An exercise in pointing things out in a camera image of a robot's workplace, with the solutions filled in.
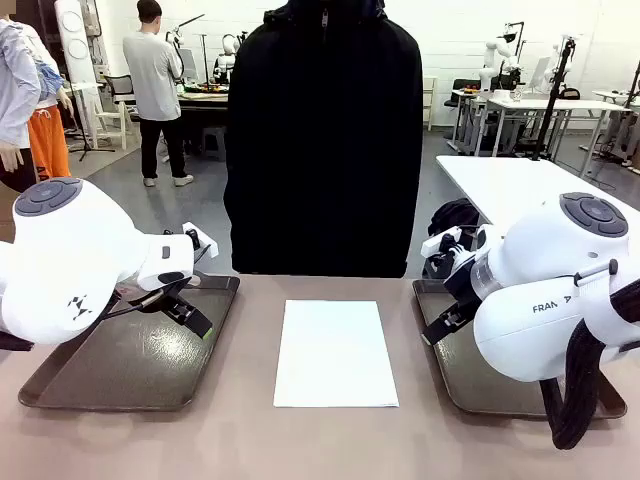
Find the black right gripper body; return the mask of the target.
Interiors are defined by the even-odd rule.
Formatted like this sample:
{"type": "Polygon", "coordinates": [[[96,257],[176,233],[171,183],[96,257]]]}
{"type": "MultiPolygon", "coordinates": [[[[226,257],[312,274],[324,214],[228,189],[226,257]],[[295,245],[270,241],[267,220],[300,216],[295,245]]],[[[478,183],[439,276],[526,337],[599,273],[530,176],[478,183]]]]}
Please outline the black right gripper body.
{"type": "Polygon", "coordinates": [[[471,270],[475,253],[466,249],[450,249],[447,253],[438,253],[430,258],[437,271],[449,266],[449,275],[444,280],[445,289],[459,305],[479,305],[480,298],[471,284],[471,270]]]}

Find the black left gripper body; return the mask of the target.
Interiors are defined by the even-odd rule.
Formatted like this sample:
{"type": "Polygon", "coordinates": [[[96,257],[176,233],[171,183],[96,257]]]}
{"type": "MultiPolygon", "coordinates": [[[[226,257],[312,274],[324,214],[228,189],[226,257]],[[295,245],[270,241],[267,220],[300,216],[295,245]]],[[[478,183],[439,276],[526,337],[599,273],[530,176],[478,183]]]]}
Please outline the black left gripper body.
{"type": "Polygon", "coordinates": [[[192,307],[192,304],[183,297],[182,291],[198,285],[199,278],[194,276],[163,285],[153,291],[144,291],[132,282],[121,282],[116,285],[115,293],[120,300],[139,311],[175,310],[192,307]]]}

